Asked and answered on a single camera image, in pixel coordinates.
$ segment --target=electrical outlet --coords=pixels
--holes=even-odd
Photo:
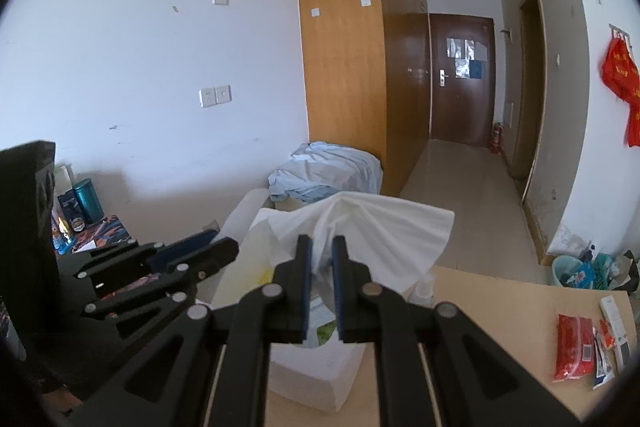
[[[210,107],[216,105],[216,89],[214,87],[207,87],[200,90],[200,107]]]
[[[231,86],[218,86],[216,88],[216,103],[231,102]]]

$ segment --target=red cloth hanging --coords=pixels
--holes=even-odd
[[[640,146],[640,75],[623,39],[611,39],[602,65],[602,81],[620,99],[629,103],[626,142],[629,147]]]

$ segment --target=fire extinguisher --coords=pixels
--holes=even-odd
[[[502,146],[502,124],[494,123],[494,131],[491,139],[491,152],[497,154]]]

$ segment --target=light blue cloth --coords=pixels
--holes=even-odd
[[[271,200],[314,203],[341,190],[379,194],[380,161],[368,152],[327,142],[302,144],[269,176]]]

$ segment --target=tissue box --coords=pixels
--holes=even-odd
[[[344,344],[334,331],[320,347],[273,344],[269,389],[325,412],[342,407],[356,378],[365,344]]]

